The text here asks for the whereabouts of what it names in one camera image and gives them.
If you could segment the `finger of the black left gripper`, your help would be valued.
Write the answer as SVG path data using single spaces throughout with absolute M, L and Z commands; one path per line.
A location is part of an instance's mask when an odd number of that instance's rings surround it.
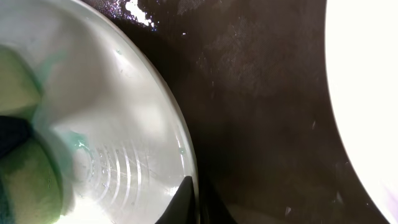
M 32 127 L 26 119 L 1 116 L 1 158 L 32 137 Z

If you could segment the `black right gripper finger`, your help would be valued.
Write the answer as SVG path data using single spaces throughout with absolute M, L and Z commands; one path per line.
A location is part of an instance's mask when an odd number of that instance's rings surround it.
M 198 224 L 199 205 L 193 177 L 186 176 L 172 197 L 165 212 L 155 224 Z

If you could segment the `green yellow sponge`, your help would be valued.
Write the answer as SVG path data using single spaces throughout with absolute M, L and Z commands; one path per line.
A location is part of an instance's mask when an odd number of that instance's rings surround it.
M 25 62 L 11 49 L 1 47 L 1 116 L 30 123 L 40 101 Z M 24 144 L 1 158 L 1 223 L 55 223 L 61 209 L 52 163 L 33 131 Z

